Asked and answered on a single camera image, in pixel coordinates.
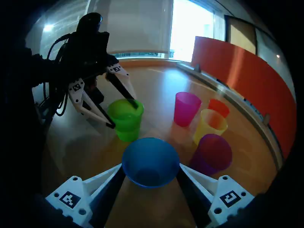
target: window blind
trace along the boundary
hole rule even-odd
[[[108,53],[168,53],[173,0],[95,1],[102,15],[100,32],[110,33]]]

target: wooden floor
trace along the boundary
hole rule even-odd
[[[173,122],[175,94],[188,91],[201,98],[201,109],[210,98],[222,100],[230,108],[228,129],[223,137],[233,151],[232,165],[213,176],[231,176],[251,194],[265,192],[276,175],[271,153],[253,125],[221,94],[206,87],[177,68],[127,68],[137,98],[144,104],[140,138],[155,137],[170,143],[178,152],[181,163],[188,165],[196,145],[192,141],[199,114],[188,128]],[[105,95],[106,107],[121,94],[104,77],[98,88]],[[44,193],[48,195],[72,175],[83,180],[121,163],[129,145],[104,124],[87,120],[69,102],[62,117],[54,117],[47,137],[48,150],[43,160]],[[177,180],[156,189],[143,189],[127,177],[117,196],[106,224],[114,227],[195,227]]]

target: window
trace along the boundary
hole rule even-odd
[[[117,53],[114,54],[116,58],[124,58],[124,57],[138,57],[138,56],[146,56],[146,57],[162,57],[161,53],[157,52],[131,52],[131,53]]]
[[[174,0],[169,57],[191,62],[196,36],[224,40],[224,18],[189,0]]]

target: orange partition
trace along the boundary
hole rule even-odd
[[[233,44],[206,37],[195,38],[192,66],[199,64],[249,100],[273,129],[286,158],[296,134],[296,103],[290,90],[263,59]]]

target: magenta cup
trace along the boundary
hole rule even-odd
[[[187,127],[199,110],[202,101],[194,94],[179,92],[175,95],[174,122]]]
[[[189,167],[207,176],[227,169],[232,162],[232,150],[219,135],[207,134],[201,138]]]

